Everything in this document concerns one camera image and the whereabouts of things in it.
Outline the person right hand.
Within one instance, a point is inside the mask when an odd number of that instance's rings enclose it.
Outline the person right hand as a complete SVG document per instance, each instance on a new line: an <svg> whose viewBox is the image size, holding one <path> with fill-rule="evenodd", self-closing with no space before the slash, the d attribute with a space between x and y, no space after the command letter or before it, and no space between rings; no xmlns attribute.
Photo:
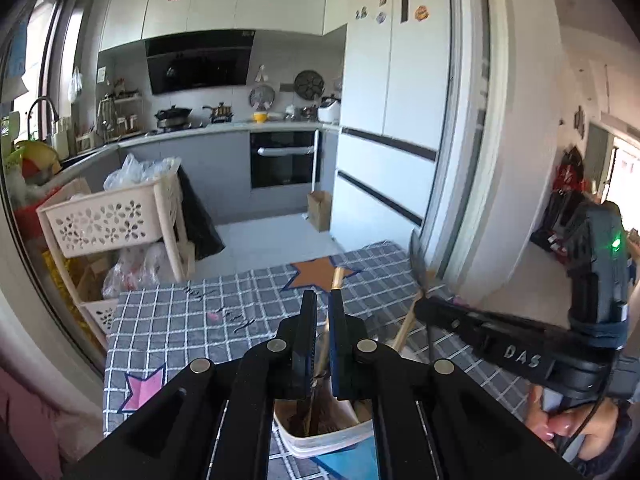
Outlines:
<svg viewBox="0 0 640 480"><path fill-rule="evenodd" d="M571 437L579 432L585 437L578 452L581 460L593 460L600 456L611 444L617 426L618 406L610 399L606 399L586 422L593 405L583 405L570 408L568 411L549 415L542 409L542 394L544 388L537 385L529 387L527 414L525 426L532 430L549 446L553 446L555 436Z"/></svg>

